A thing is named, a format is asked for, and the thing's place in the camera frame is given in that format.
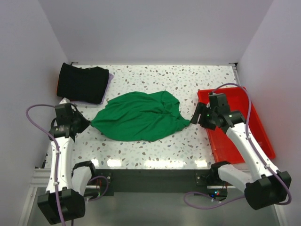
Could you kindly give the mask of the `green t shirt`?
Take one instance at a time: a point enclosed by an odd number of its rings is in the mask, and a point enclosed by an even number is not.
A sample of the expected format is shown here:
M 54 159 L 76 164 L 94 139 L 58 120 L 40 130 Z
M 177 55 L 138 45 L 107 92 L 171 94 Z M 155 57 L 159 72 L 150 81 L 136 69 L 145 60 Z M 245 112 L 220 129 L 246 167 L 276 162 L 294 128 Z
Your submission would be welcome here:
M 91 126 L 116 141 L 156 141 L 188 127 L 171 93 L 130 92 L 111 99 Z

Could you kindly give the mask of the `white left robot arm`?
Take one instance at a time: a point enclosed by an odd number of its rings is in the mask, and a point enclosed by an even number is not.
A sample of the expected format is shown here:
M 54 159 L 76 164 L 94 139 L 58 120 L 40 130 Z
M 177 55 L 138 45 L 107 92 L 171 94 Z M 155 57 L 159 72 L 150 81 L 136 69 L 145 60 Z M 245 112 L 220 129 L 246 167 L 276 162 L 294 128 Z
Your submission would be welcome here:
M 76 135 L 82 133 L 90 121 L 72 103 L 56 105 L 55 113 L 48 132 L 52 153 L 49 181 L 46 193 L 38 197 L 38 207 L 51 225 L 83 217 L 86 186 L 97 181 L 91 161 L 71 163 Z

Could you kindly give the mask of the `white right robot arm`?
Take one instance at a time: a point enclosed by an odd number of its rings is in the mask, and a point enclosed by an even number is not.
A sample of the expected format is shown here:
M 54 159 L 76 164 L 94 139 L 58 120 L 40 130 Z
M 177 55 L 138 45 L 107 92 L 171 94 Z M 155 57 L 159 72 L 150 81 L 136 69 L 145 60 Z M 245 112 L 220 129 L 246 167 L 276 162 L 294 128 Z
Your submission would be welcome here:
M 231 184 L 243 192 L 254 210 L 291 203 L 290 174 L 280 171 L 271 162 L 249 129 L 249 117 L 244 117 L 240 111 L 232 111 L 225 94 L 211 92 L 208 104 L 198 103 L 191 123 L 210 130 L 220 128 L 238 149 L 249 169 L 249 173 L 244 173 L 228 161 L 221 161 L 211 166 L 207 182 Z

